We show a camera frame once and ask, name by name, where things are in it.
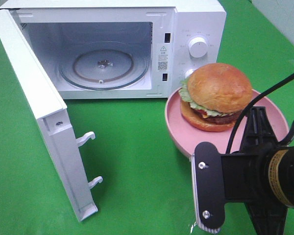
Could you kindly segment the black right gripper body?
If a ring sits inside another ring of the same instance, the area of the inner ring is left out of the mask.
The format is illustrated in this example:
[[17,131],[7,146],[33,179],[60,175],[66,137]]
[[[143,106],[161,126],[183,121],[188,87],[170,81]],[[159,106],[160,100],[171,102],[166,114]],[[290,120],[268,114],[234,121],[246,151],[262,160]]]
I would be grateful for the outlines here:
[[269,144],[221,156],[227,202],[294,208],[294,146]]

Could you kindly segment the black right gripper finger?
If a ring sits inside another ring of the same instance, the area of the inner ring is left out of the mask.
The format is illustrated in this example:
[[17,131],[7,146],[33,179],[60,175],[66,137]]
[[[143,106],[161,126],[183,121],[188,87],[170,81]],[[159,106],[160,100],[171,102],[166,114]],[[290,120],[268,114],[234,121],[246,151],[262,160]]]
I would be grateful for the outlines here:
[[254,230],[258,235],[283,235],[288,208],[245,203]]
[[253,106],[247,113],[247,121],[240,145],[240,152],[247,152],[258,145],[278,143],[276,135],[269,123],[266,108]]

